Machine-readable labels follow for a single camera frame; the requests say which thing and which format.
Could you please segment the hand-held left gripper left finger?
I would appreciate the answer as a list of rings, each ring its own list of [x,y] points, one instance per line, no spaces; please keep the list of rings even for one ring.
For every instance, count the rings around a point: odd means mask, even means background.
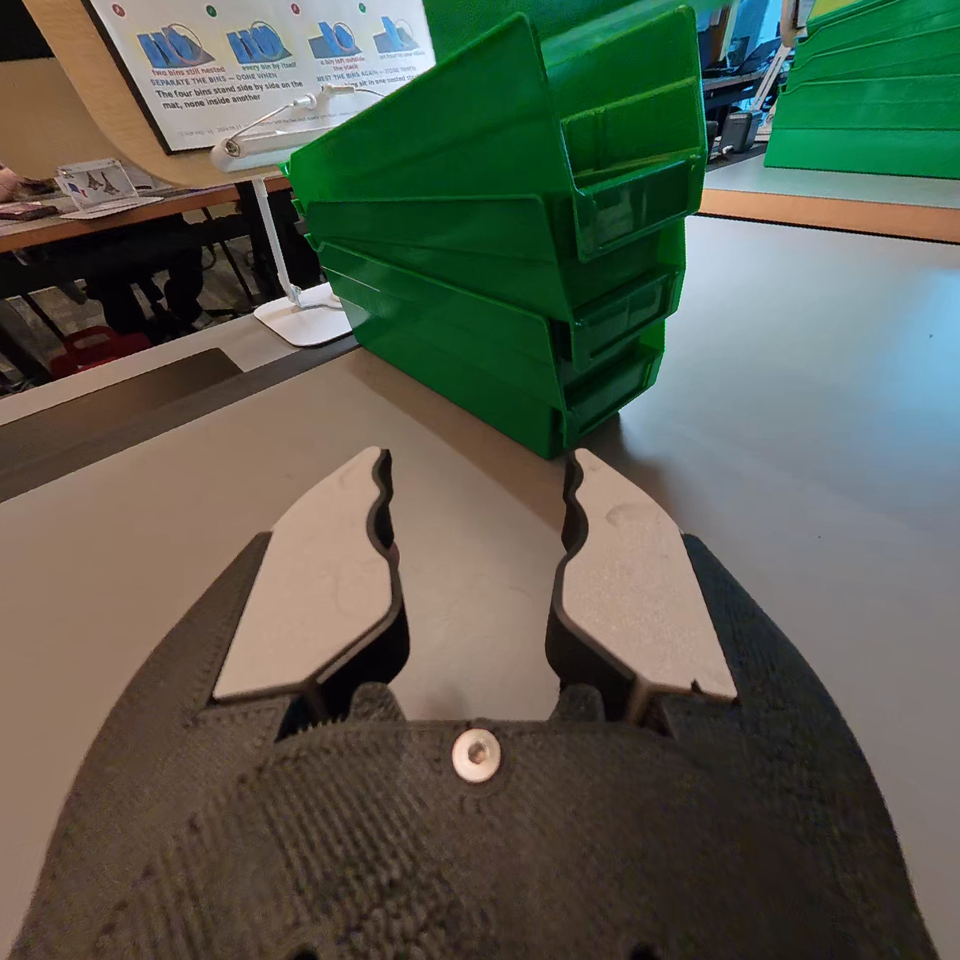
[[[406,665],[410,633],[391,517],[392,455],[367,447],[276,522],[212,689],[217,704],[291,694],[345,716]]]

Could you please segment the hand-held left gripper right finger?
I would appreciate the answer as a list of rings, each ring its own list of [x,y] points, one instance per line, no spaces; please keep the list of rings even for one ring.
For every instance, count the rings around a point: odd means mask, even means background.
[[[662,695],[731,704],[738,690],[682,532],[648,493],[577,448],[563,479],[564,555],[546,659],[560,686],[588,686],[607,721],[639,724]]]

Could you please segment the green plastic bin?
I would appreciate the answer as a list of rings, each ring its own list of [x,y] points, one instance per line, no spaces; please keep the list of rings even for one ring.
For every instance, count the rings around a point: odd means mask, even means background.
[[[320,261],[361,345],[450,400],[510,388],[587,420],[644,392],[663,358],[655,284],[640,287],[637,319],[614,308],[572,325],[345,246],[325,244]]]
[[[676,306],[686,230],[673,222],[584,261],[572,202],[539,197],[319,200],[298,198],[319,260],[332,246],[449,286],[574,323],[601,298],[667,277]]]
[[[358,342],[370,350],[380,344],[383,357],[419,337],[470,362],[487,362],[498,349],[521,366],[556,363],[576,372],[654,335],[681,286],[678,270],[653,271],[567,319],[553,307],[470,291],[334,244],[322,246],[319,260]]]
[[[482,424],[552,460],[615,435],[623,411],[656,384],[665,341],[664,321],[654,335],[587,373],[556,363],[522,366],[498,348],[486,362],[471,362],[417,336],[386,357],[380,343],[374,349],[358,343]]]
[[[582,262],[700,205],[696,2],[425,2],[437,62],[295,150],[318,202],[537,197]]]

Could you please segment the grey desk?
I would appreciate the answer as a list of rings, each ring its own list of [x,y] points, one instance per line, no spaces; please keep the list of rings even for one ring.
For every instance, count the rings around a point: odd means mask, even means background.
[[[654,388],[587,446],[793,642],[866,755],[942,958],[958,958],[958,246],[697,217]],[[546,719],[562,461],[361,349],[252,319],[2,401],[2,425],[220,350],[239,373],[2,502],[2,958],[111,709],[257,534],[392,454],[414,721]]]

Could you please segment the white board stand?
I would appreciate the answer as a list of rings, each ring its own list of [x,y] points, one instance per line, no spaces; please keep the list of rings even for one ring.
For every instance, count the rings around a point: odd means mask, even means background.
[[[256,307],[254,317],[297,349],[326,346],[353,329],[329,282],[303,289],[291,280],[268,198],[265,169],[280,167],[296,150],[330,131],[334,127],[330,103],[353,97],[381,99],[383,94],[354,83],[325,82],[222,138],[209,154],[219,172],[248,174],[282,289],[279,298]]]

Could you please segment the red container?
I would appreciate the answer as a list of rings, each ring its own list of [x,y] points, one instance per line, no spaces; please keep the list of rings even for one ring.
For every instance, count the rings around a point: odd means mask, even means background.
[[[153,344],[142,332],[120,334],[107,325],[93,325],[66,335],[50,360],[53,381],[148,351]]]

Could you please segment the wooden background table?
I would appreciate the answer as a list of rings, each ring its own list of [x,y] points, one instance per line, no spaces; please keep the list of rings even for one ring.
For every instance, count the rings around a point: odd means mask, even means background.
[[[239,183],[217,187],[189,190],[176,196],[156,198],[153,202],[143,203],[130,209],[98,214],[86,219],[57,214],[26,222],[3,221],[1,225],[1,253],[4,255],[17,250],[26,250],[75,237],[90,236],[106,230],[149,222],[163,217],[239,203],[238,188],[250,185],[250,181],[240,181]]]

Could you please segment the small clear card stand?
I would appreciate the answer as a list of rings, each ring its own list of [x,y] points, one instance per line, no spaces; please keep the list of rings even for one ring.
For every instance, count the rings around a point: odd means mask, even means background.
[[[116,158],[60,166],[54,180],[73,206],[62,213],[66,219],[96,219],[133,210],[149,201],[139,194]]]

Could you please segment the stack of green bins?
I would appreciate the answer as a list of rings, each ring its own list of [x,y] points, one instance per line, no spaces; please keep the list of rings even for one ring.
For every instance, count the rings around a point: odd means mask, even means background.
[[[959,3],[814,2],[767,166],[958,180]]]

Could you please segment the printed instruction sheet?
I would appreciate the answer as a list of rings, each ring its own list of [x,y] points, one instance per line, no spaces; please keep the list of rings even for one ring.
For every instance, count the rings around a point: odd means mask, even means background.
[[[337,126],[435,66],[421,1],[83,2],[168,155],[323,88]]]

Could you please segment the wooden instruction board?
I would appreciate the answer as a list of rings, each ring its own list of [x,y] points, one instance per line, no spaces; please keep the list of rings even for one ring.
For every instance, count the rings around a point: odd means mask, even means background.
[[[25,2],[25,6],[118,157],[174,186],[248,181],[249,174],[219,172],[210,161],[212,148],[177,154],[163,150],[83,3]],[[265,169],[267,179],[280,174],[280,167]]]

